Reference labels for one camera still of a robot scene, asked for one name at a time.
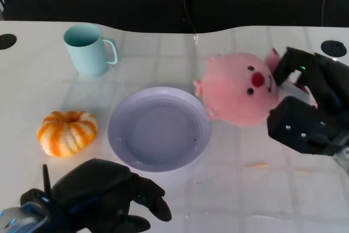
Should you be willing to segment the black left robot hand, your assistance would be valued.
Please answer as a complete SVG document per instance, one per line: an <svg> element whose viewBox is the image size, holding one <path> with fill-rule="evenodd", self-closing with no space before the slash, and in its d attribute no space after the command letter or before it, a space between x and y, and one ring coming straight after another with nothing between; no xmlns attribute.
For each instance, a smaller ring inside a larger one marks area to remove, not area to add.
<svg viewBox="0 0 349 233"><path fill-rule="evenodd" d="M66 174L53 186L52 196L65 212L71 231L149 230L147 219L129 214L131 202L148 208L163 222L172 219L159 185L127 166L103 159L88 160Z"/></svg>

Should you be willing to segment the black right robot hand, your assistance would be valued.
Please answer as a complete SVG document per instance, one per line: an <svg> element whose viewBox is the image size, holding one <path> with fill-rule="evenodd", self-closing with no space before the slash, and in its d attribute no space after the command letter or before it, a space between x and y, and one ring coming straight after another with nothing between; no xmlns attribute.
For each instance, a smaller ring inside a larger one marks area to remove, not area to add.
<svg viewBox="0 0 349 233"><path fill-rule="evenodd" d="M287 47L273 77L278 86L294 71L316 105L287 96L267 118L268 135L302 153L333 156L348 148L348 66Z"/></svg>

